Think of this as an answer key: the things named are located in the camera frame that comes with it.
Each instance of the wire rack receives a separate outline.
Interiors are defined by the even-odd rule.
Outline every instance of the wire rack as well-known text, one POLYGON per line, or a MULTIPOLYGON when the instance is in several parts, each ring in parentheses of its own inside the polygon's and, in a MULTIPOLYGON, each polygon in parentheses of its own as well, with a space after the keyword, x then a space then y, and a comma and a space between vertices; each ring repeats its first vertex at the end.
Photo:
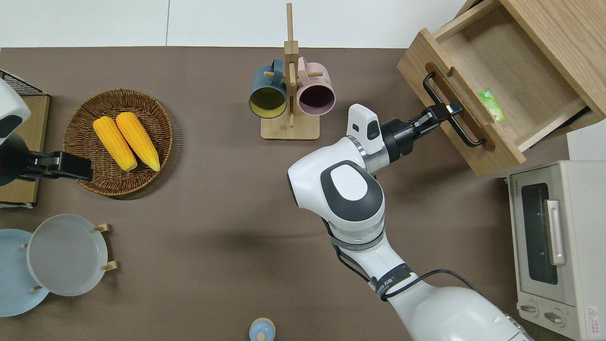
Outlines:
POLYGON ((2 78, 8 85, 10 85, 13 90, 17 91, 20 96, 46 96, 44 93, 37 87, 32 86, 28 82, 23 79, 18 78, 11 73, 8 73, 4 70, 0 70, 0 78, 2 78))

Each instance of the plate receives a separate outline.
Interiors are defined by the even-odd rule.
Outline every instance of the plate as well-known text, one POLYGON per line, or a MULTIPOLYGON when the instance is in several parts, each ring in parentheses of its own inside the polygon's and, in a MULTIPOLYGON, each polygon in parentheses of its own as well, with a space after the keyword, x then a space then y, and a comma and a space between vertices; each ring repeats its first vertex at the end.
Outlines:
POLYGON ((103 277, 107 246, 95 225, 73 214, 40 224, 27 247, 27 266, 38 284, 62 296, 93 289, 103 277))
POLYGON ((173 127, 162 105, 150 95, 130 89, 115 89, 99 93, 80 105, 70 118, 63 137, 63 150, 91 160, 93 181, 78 181, 91 192, 115 197, 134 193, 150 184, 160 172, 144 164, 139 158, 137 167, 122 170, 107 152, 93 122, 101 116, 112 119, 125 111, 132 112, 149 135, 164 169, 173 147, 173 127))
POLYGON ((17 229, 0 230, 0 317, 23 314, 40 304, 48 295, 27 268, 27 250, 21 244, 30 242, 32 234, 17 229))

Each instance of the brown tablecloth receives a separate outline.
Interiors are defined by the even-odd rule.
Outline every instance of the brown tablecloth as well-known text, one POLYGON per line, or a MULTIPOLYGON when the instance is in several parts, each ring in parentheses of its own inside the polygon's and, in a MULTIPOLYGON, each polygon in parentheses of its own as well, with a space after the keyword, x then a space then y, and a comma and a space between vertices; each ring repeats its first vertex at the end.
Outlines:
MULTIPOLYGON (((159 178, 131 200, 47 180, 34 209, 0 210, 0 228, 34 231, 62 213, 109 223, 120 265, 82 296, 49 294, 30 312, 0 319, 0 339, 247 340, 261 316, 275 322, 278 341, 410 339, 389 304, 336 260, 320 218, 295 206, 286 182, 292 163, 344 136, 351 104, 381 121, 423 109, 396 70, 403 52, 301 49, 328 68, 337 104, 321 118, 320 139, 266 141, 248 109, 250 81, 282 49, 2 49, 0 68, 52 95, 45 151, 61 149, 83 101, 118 87, 164 105, 175 147, 159 178)), ((564 137, 525 154, 526 166, 568 158, 564 137)), ((521 320, 507 188, 496 176, 476 177, 437 130, 378 180, 389 240, 417 273, 456 271, 521 320)), ((460 285, 446 275, 429 283, 460 285)))

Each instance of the mug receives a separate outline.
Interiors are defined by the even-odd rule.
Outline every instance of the mug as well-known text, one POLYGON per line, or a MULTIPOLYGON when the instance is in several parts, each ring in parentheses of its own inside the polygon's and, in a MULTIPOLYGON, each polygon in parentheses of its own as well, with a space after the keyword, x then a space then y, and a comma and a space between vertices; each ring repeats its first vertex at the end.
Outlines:
POLYGON ((276 118, 286 111, 286 84, 282 79, 284 62, 274 58, 269 66, 262 66, 255 71, 253 88, 248 105, 255 115, 261 118, 276 118), (272 77, 265 72, 273 72, 272 77))
POLYGON ((301 82, 297 90, 297 104, 302 112, 319 116, 335 106, 335 91, 328 71, 322 64, 308 63, 305 58, 300 57, 297 76, 301 82), (322 76, 309 77, 308 73, 311 72, 322 72, 322 76))

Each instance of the blue mug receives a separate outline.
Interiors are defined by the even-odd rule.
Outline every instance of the blue mug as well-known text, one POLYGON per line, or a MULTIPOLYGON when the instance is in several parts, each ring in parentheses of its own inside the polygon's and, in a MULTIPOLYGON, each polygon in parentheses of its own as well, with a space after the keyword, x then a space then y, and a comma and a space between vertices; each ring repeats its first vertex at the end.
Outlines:
POLYGON ((271 65, 255 71, 253 87, 248 99, 250 110, 261 118, 276 118, 286 111, 286 83, 282 79, 284 62, 274 58, 271 65))

